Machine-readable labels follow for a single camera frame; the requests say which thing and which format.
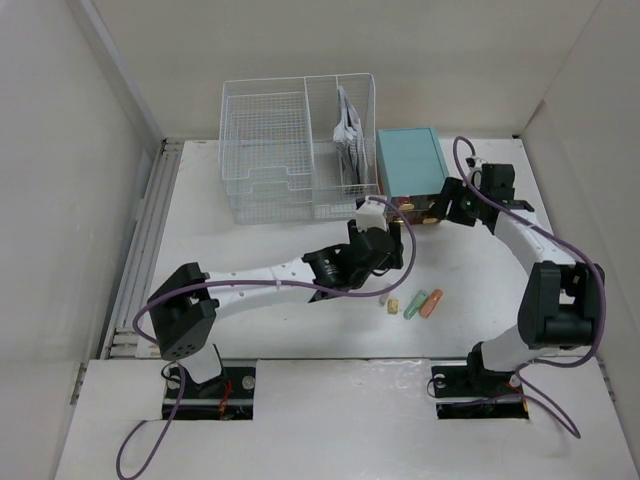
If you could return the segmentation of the grey setup guide booklet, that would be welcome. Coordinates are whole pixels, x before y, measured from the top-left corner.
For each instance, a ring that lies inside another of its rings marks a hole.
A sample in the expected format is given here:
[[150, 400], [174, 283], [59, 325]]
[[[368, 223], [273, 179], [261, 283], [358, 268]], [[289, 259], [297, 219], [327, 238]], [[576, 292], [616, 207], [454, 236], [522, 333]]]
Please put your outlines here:
[[333, 130], [333, 143], [341, 165], [343, 182], [364, 185], [369, 178], [362, 122], [343, 86], [337, 88], [339, 121]]

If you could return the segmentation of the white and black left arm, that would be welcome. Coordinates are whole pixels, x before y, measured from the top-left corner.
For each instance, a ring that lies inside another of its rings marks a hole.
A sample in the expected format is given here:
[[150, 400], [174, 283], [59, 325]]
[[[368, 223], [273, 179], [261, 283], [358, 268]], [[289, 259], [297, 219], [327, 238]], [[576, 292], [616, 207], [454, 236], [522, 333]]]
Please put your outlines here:
[[179, 267], [148, 299], [161, 358], [177, 362], [201, 396], [223, 387], [224, 367], [208, 340], [214, 322], [278, 304], [332, 300], [361, 288], [372, 275], [403, 267], [397, 224], [360, 231], [347, 224], [348, 242], [258, 270], [205, 273], [196, 262]]

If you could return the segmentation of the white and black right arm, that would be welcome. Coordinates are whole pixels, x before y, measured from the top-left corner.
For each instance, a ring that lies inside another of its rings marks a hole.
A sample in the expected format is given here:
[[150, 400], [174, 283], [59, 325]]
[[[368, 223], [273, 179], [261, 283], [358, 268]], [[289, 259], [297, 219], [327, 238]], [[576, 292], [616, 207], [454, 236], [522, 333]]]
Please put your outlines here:
[[482, 223], [508, 247], [528, 280], [515, 326], [476, 344], [464, 366], [434, 369], [441, 398], [500, 395], [518, 366], [593, 346], [600, 337], [603, 270], [570, 255], [541, 227], [535, 209], [516, 199], [512, 165], [477, 156], [467, 164], [467, 179], [447, 178], [430, 215], [465, 226]]

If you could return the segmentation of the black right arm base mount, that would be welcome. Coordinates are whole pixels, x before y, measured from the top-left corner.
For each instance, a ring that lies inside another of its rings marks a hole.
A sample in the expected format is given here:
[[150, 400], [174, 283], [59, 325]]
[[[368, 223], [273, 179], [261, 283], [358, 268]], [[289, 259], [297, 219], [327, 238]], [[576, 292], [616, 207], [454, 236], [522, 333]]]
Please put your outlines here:
[[528, 420], [522, 387], [511, 372], [473, 373], [466, 363], [431, 365], [428, 387], [439, 420]]

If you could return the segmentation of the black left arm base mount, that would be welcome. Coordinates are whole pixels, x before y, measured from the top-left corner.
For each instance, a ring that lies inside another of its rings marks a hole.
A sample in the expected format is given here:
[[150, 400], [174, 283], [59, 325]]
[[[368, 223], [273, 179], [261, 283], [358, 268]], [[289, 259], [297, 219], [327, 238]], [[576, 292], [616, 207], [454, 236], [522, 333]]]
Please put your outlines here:
[[179, 368], [169, 364], [161, 372], [165, 380], [161, 415], [167, 420], [174, 409], [180, 389], [183, 389], [175, 420], [185, 421], [249, 421], [254, 414], [256, 389], [256, 363], [231, 361], [224, 367], [221, 377], [197, 384], [184, 374], [181, 386]]

